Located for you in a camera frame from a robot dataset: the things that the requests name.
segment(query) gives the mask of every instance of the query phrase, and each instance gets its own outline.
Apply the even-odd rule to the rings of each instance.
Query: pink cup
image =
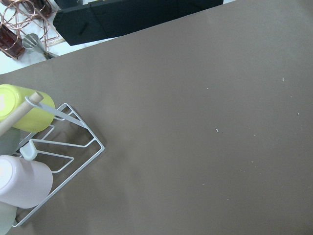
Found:
[[[37,161],[0,156],[0,202],[19,208],[40,204],[52,188],[50,168]]]

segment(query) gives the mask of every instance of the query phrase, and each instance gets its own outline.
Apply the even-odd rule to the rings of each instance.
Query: black object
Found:
[[[54,1],[61,9],[83,5],[83,0],[54,0]]]
[[[53,25],[70,44],[123,36],[214,6],[223,0],[105,0],[63,9]]]

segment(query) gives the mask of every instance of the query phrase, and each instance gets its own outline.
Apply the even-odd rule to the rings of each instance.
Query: wooden stick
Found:
[[[44,97],[39,93],[33,93],[29,98],[29,101],[33,104],[38,104],[44,99]],[[25,114],[27,114],[34,106],[28,103],[26,100],[20,104],[9,116],[6,117],[2,122],[0,122],[0,137],[8,131],[15,123],[17,123]]]

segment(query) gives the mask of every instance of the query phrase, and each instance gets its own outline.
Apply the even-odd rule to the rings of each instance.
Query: metal jigger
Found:
[[[38,35],[35,33],[27,34],[23,38],[22,45],[25,49],[36,51],[36,52],[44,55],[44,57],[47,60],[57,56],[57,55],[55,55],[49,51],[46,51],[46,49],[45,49],[44,45],[42,44],[42,42],[40,41]]]

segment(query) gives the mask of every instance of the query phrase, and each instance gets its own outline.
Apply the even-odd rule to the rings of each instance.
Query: gray tabletop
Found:
[[[2,75],[107,147],[9,234],[312,234],[312,12],[238,0]]]

